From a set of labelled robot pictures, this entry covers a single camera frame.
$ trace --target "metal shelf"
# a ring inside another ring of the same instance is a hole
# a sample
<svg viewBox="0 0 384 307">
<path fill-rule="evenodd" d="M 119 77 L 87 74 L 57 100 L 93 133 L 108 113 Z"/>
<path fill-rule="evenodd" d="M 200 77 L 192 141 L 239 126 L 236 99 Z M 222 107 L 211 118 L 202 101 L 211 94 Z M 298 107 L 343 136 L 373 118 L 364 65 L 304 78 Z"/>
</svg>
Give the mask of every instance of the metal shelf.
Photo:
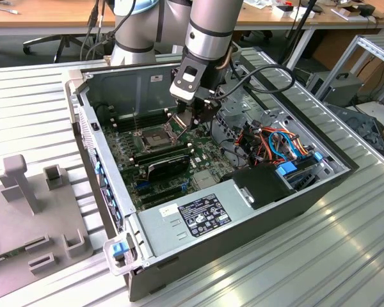
<svg viewBox="0 0 384 307">
<path fill-rule="evenodd" d="M 344 51 L 340 60 L 334 66 L 333 70 L 328 75 L 327 79 L 320 87 L 320 89 L 316 93 L 316 98 L 321 99 L 323 93 L 330 86 L 331 82 L 338 75 L 341 68 L 347 62 L 347 60 L 351 57 L 351 55 L 357 50 L 358 47 L 362 47 L 365 49 L 365 54 L 357 61 L 354 67 L 351 69 L 351 73 L 355 73 L 363 64 L 365 59 L 367 59 L 368 55 L 372 54 L 373 56 L 379 58 L 384 62 L 384 35 L 364 35 L 364 36 L 356 36 L 353 41 L 350 43 L 346 51 Z M 384 91 L 378 98 L 379 101 L 384 99 Z"/>
</svg>

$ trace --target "warning label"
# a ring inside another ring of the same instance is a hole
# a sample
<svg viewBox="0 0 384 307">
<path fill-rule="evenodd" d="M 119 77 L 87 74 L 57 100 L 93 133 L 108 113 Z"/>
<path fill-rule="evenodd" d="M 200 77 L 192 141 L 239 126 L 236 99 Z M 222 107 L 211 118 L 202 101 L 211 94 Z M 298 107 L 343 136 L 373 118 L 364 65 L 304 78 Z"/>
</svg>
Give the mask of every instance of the warning label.
<svg viewBox="0 0 384 307">
<path fill-rule="evenodd" d="M 215 194 L 179 206 L 178 210 L 194 237 L 232 221 Z"/>
</svg>

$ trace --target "gray box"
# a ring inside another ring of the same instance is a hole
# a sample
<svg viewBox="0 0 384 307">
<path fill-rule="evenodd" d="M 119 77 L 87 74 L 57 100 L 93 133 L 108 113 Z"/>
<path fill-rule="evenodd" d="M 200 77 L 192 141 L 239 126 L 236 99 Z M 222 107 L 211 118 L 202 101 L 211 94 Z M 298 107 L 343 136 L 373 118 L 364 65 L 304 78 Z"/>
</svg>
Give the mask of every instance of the gray box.
<svg viewBox="0 0 384 307">
<path fill-rule="evenodd" d="M 329 73 L 330 71 L 312 74 L 308 78 L 306 89 L 315 95 L 325 82 Z M 357 94 L 362 86 L 363 82 L 351 72 L 341 72 L 323 93 L 321 101 L 339 107 L 350 106 L 350 100 Z"/>
</svg>

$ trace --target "wire bundle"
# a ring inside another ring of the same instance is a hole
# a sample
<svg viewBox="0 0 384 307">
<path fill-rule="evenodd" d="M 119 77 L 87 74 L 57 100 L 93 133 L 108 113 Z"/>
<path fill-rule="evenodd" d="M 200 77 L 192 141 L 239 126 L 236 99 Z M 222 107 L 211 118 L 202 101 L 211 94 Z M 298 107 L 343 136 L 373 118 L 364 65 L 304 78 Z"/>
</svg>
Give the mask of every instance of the wire bundle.
<svg viewBox="0 0 384 307">
<path fill-rule="evenodd" d="M 284 153 L 278 151 L 278 144 L 281 141 L 283 142 L 283 139 L 285 140 L 285 142 L 287 142 L 290 149 L 297 157 L 304 157 L 308 154 L 307 150 L 301 144 L 299 137 L 286 129 L 264 127 L 259 132 L 259 137 L 261 143 L 257 150 L 257 156 L 260 157 L 262 150 L 264 150 L 263 159 L 265 162 L 267 161 L 272 162 L 273 164 L 279 164 L 281 162 L 289 160 L 289 158 Z"/>
</svg>

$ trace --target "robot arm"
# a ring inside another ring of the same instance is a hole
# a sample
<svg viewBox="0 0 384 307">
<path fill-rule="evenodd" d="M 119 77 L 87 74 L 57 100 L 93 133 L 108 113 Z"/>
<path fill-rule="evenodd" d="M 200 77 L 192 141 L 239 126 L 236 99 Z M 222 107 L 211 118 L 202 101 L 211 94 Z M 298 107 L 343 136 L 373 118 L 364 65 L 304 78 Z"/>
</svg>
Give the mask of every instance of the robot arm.
<svg viewBox="0 0 384 307">
<path fill-rule="evenodd" d="M 219 85 L 242 2 L 136 0 L 133 13 L 116 32 L 111 65 L 155 61 L 155 42 L 185 45 L 170 92 L 191 104 L 199 87 L 215 90 Z M 131 6 L 131 0 L 115 1 L 117 24 Z"/>
<path fill-rule="evenodd" d="M 170 88 L 171 94 L 187 103 L 198 88 L 215 90 L 228 62 L 232 33 L 243 0 L 194 0 L 186 31 L 184 57 Z"/>
</svg>

